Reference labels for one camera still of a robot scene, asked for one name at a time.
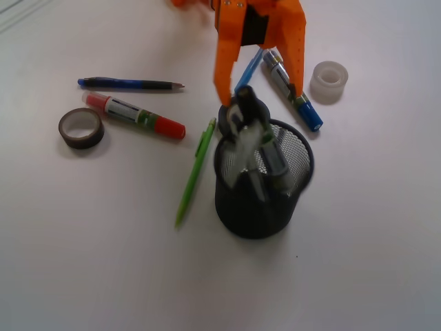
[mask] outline blue marker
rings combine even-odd
[[[234,89],[234,93],[237,93],[239,88],[242,88],[245,85],[248,85],[249,80],[251,79],[254,71],[256,71],[257,66],[259,65],[260,61],[262,60],[262,53],[263,49],[259,48],[254,58],[249,62],[249,65],[243,72],[242,77],[240,78],[239,82],[236,85],[236,88]]]
[[[177,90],[185,85],[169,81],[133,81],[107,77],[79,79],[78,84],[86,88],[131,88],[135,90]]]
[[[308,128],[312,132],[318,131],[322,127],[323,121],[314,110],[314,107],[311,105],[311,102],[305,93],[302,93],[301,97],[298,98],[296,98],[295,95],[292,95],[291,88],[289,87],[289,77],[283,66],[282,59],[276,52],[269,50],[263,55],[263,61],[271,70],[271,77],[276,82],[276,85],[282,90],[283,94],[297,110]]]

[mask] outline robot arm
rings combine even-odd
[[[185,0],[172,0],[181,6]],[[277,47],[296,96],[303,91],[306,18],[299,0],[211,0],[218,49],[214,84],[224,106],[231,102],[231,73],[240,47]]]

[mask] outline marker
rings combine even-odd
[[[178,228],[182,224],[182,218],[187,210],[188,203],[192,198],[194,186],[198,180],[199,172],[201,171],[202,164],[204,162],[205,154],[208,150],[209,141],[212,138],[214,128],[216,127],[216,119],[213,118],[206,131],[202,132],[201,141],[199,142],[198,149],[196,150],[196,160],[193,165],[193,170],[188,179],[187,186],[185,187],[184,195],[182,196],[181,203],[179,204],[178,213],[176,215],[175,228]]]
[[[185,85],[169,81],[134,81],[107,77],[79,79],[78,84],[87,88],[131,88],[134,90],[178,90]]]
[[[138,124],[173,139],[185,137],[185,126],[124,101],[95,92],[85,92],[83,102],[115,119]]]
[[[262,61],[262,53],[263,49],[259,48],[256,55],[254,55],[253,59],[251,60],[251,62],[249,62],[247,68],[243,72],[242,77],[239,79],[236,88],[234,88],[234,93],[237,94],[239,88],[248,85],[253,73],[256,71],[257,66],[259,65],[260,61]]]
[[[283,66],[283,60],[276,52],[273,50],[268,50],[263,55],[263,61],[269,70],[271,70],[271,77],[276,85],[297,110],[300,117],[302,117],[303,121],[307,124],[308,128],[312,132],[318,131],[322,127],[323,121],[316,113],[316,110],[311,105],[311,102],[305,93],[302,93],[302,95],[298,98],[293,96],[289,84],[289,76],[285,70],[285,67]]]

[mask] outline clear tape roll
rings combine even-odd
[[[337,62],[325,61],[314,68],[311,78],[311,91],[322,97],[337,99],[341,97],[349,74],[344,66]]]

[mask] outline mesh cup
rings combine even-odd
[[[314,171],[314,156],[304,136],[286,123],[274,119],[269,122],[294,177],[295,185],[291,192],[275,192],[271,188],[258,150],[254,151],[254,155],[269,195],[266,202],[256,198],[247,168],[242,170],[232,189],[225,183],[236,157],[232,140],[222,138],[214,156],[216,211],[223,224],[243,238],[262,239],[281,231],[291,220],[300,193],[308,185]]]

